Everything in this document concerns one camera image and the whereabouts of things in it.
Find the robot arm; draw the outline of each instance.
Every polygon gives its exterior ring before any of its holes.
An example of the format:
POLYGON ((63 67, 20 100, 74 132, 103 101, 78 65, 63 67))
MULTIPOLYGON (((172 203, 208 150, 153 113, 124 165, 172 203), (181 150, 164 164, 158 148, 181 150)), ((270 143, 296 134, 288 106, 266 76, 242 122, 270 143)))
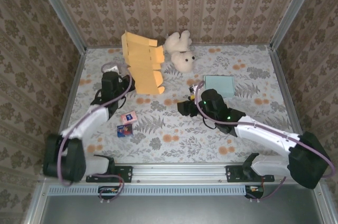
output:
MULTIPOLYGON (((58 177, 57 158, 60 144, 71 131, 68 137, 62 157, 61 174, 65 180, 78 182, 84 176, 91 174, 113 173, 114 159, 111 157, 85 154, 83 141, 91 138, 97 128, 108 121, 118 109, 118 101, 106 107, 98 108, 100 105, 115 99, 126 91, 129 85, 129 77, 120 77, 117 72, 108 71, 102 76, 102 89, 100 89, 92 101, 88 111, 73 125, 63 130, 59 135, 51 134, 46 140, 46 151, 43 163, 43 173, 46 176, 58 177)), ((129 91, 133 91, 135 82, 129 91)))
MULTIPOLYGON (((201 99, 199 106, 203 113, 213 120, 228 122, 226 125, 215 123, 221 132, 257 142, 280 155, 251 154, 245 161, 244 175, 250 178, 252 177, 250 172, 255 172, 261 176, 291 176, 306 188, 316 187, 328 164, 317 154, 297 144, 297 141, 300 144, 305 144, 329 159, 315 135, 309 132, 305 132, 303 135, 287 133, 262 124, 239 110, 228 108, 222 96, 214 89, 204 91, 201 99), (289 140, 289 138, 296 139, 296 142, 289 140)), ((192 117, 200 113, 192 100, 177 103, 177 108, 184 116, 190 115, 192 117)))

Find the teddy bear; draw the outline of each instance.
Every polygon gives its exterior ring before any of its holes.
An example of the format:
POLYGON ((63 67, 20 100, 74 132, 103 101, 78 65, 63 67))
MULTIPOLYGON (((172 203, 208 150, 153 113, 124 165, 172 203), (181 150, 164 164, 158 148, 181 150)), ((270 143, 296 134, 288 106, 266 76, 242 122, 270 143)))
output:
POLYGON ((179 32, 168 36, 163 45, 164 50, 171 55, 171 61, 176 70, 181 73, 191 72, 193 69, 195 57, 192 51, 190 51, 191 43, 190 32, 185 30, 181 36, 179 32))

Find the patterned wallpaper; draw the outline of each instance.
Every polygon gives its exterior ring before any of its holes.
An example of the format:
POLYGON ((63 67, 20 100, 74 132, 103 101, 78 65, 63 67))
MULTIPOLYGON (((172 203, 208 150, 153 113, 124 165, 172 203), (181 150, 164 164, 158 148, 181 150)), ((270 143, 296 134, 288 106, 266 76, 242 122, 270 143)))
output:
POLYGON ((20 223, 79 55, 48 0, 0 0, 0 223, 20 223))
POLYGON ((291 0, 62 0, 87 46, 120 44, 125 30, 163 41, 269 43, 291 0))
POLYGON ((306 0, 277 52, 303 129, 338 167, 338 0, 306 0))

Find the table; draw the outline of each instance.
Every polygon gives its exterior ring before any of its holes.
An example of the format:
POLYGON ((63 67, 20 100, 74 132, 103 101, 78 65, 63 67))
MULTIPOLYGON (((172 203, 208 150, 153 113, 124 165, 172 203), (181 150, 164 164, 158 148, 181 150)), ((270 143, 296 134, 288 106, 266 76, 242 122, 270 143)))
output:
MULTIPOLYGON (((175 70, 166 54, 162 64, 165 91, 161 95, 127 95, 122 109, 98 128, 85 151, 113 156, 117 163, 243 162, 253 152, 275 155, 255 142, 225 135, 203 125, 202 118, 184 117, 176 103, 187 100, 188 87, 204 75, 232 75, 236 93, 224 101, 259 122, 291 132, 292 128, 274 73, 267 45, 194 46, 191 73, 175 70), (138 121, 134 135, 118 138, 120 116, 134 110, 138 121)), ((74 101, 70 124, 83 116, 101 88, 101 66, 124 63, 121 49, 88 49, 74 101)))

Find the teddy bear head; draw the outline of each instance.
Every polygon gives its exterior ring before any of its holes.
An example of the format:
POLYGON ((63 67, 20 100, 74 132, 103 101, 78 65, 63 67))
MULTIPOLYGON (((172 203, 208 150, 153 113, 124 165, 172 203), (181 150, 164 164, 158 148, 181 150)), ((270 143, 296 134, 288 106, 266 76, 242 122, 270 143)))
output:
POLYGON ((176 70, 181 73, 191 72, 194 60, 195 56, 191 51, 175 52, 171 55, 171 61, 173 62, 176 70))

